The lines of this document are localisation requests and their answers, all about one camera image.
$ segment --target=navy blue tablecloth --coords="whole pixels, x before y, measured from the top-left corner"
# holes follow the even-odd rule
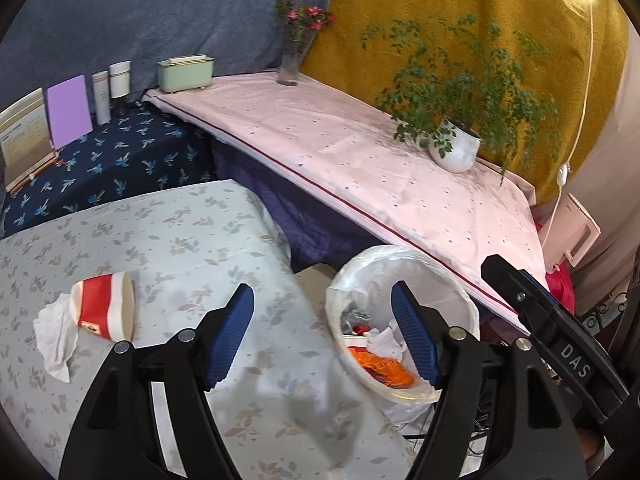
[[[4,235],[122,198],[215,180],[210,136],[150,104],[65,146],[4,202]]]

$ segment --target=plastic bag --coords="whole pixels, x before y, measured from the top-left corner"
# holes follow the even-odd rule
[[[440,398],[440,391],[418,376],[408,351],[404,353],[402,366],[417,378],[412,387],[395,389],[379,383],[357,363],[345,345],[340,316],[355,303],[371,314],[372,328],[384,330],[393,317],[391,287],[399,280],[407,283],[421,305],[437,309],[449,326],[461,326],[476,338],[480,337],[478,310],[458,279],[423,252],[401,246],[372,247],[338,272],[326,291],[324,302],[338,355],[394,424],[415,420]]]

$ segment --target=purple notebook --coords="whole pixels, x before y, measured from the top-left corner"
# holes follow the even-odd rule
[[[94,129],[89,114],[84,76],[47,89],[47,111],[53,146],[59,150]]]

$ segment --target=yellow fabric backdrop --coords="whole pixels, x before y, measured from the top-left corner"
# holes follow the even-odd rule
[[[332,0],[336,21],[312,45],[302,72],[373,104],[390,87],[402,58],[375,43],[363,51],[358,37],[369,23],[443,14],[449,18],[473,13],[481,20],[494,18],[504,31],[506,46],[516,44],[511,32],[518,28],[549,47],[551,57],[537,71],[527,73],[526,84],[536,92],[553,95],[560,110],[562,146],[555,162],[548,147],[540,145],[528,170],[516,160],[511,171],[536,186],[538,203],[558,195],[556,173],[569,155],[580,122],[589,59],[588,0]],[[580,167],[607,118],[620,82],[628,35],[626,15],[616,0],[595,0],[594,55],[590,95],[572,171]]]

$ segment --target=white tablecloth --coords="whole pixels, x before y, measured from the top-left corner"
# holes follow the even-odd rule
[[[476,162],[459,174],[421,148],[393,139],[396,123],[335,88],[277,74],[214,78],[204,90],[147,99],[210,131],[381,240],[410,245],[449,267],[466,291],[524,330],[516,313],[480,276],[500,254],[546,286],[529,201],[516,183]]]
[[[412,450],[340,366],[287,251],[262,203],[230,181],[109,203],[1,241],[0,402],[32,453],[57,477],[80,403],[111,348],[81,331],[71,382],[62,383],[44,373],[33,319],[74,282],[128,270],[136,346],[196,326],[239,283],[254,288],[248,333],[226,380],[207,394],[242,478],[403,478]],[[184,474],[158,397],[168,466]]]

